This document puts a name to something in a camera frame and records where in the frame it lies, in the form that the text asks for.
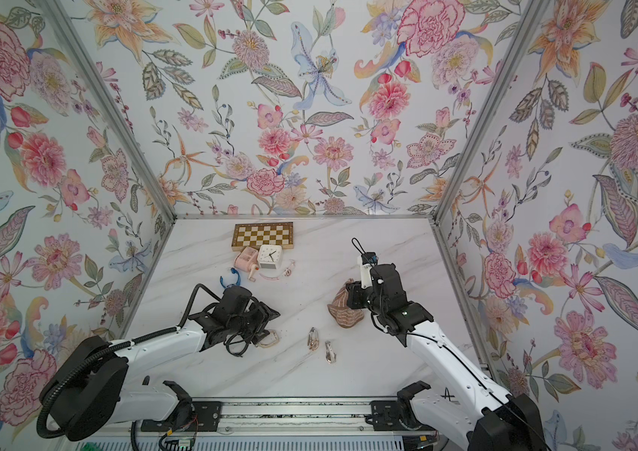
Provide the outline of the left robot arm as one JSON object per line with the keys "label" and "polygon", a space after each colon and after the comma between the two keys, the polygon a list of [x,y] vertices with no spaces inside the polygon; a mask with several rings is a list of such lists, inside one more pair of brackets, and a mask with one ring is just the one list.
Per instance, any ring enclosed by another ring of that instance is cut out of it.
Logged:
{"label": "left robot arm", "polygon": [[174,326],[129,339],[84,339],[42,389],[38,435],[79,442],[112,424],[153,421],[171,430],[195,424],[191,394],[176,381],[154,383],[151,371],[213,347],[242,357],[269,336],[268,324],[280,316],[239,286],[211,292],[211,304],[194,312],[201,291],[207,287],[194,287]]}

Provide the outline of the blue translucent wristwatch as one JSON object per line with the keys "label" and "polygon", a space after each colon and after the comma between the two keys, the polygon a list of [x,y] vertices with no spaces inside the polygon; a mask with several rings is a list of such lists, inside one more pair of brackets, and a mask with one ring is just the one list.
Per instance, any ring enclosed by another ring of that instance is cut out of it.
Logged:
{"label": "blue translucent wristwatch", "polygon": [[240,287],[242,285],[242,276],[240,271],[232,267],[229,270],[229,274],[224,274],[219,277],[219,284],[222,289],[229,289],[232,287]]}

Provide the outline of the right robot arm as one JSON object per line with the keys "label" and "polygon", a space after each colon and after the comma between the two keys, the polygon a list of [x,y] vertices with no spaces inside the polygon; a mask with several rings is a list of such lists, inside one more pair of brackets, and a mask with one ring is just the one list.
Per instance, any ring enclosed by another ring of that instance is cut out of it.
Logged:
{"label": "right robot arm", "polygon": [[408,299],[394,264],[362,262],[348,284],[349,308],[367,309],[376,327],[397,338],[443,381],[443,394],[425,381],[397,394],[399,422],[432,428],[463,450],[546,450],[542,418],[527,395],[493,381],[448,338],[429,311]]}

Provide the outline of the brown striped cloth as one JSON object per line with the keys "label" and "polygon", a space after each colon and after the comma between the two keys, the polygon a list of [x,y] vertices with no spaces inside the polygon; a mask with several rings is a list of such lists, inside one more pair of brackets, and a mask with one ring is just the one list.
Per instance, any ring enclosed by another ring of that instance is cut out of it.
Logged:
{"label": "brown striped cloth", "polygon": [[335,319],[337,325],[344,329],[350,329],[363,321],[365,314],[362,310],[354,310],[348,306],[348,288],[354,279],[348,279],[338,290],[333,301],[327,306],[331,317]]}

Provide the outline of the black band wristwatch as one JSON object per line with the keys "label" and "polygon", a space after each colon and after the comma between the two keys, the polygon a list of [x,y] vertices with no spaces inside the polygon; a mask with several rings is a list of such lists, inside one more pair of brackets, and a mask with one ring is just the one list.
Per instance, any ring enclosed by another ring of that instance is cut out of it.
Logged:
{"label": "black band wristwatch", "polygon": [[251,339],[245,338],[241,334],[233,334],[224,341],[224,347],[227,353],[233,357],[241,358],[249,349]]}

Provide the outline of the pink white wristwatch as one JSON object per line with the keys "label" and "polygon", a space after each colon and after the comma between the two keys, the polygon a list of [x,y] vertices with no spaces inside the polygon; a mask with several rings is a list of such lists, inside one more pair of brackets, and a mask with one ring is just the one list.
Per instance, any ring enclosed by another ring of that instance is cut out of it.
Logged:
{"label": "pink white wristwatch", "polygon": [[266,281],[277,282],[277,281],[283,280],[284,278],[290,277],[292,273],[294,272],[295,268],[296,268],[296,261],[294,259],[291,259],[288,265],[285,268],[278,271],[276,274],[264,274],[263,272],[261,272],[260,278]]}

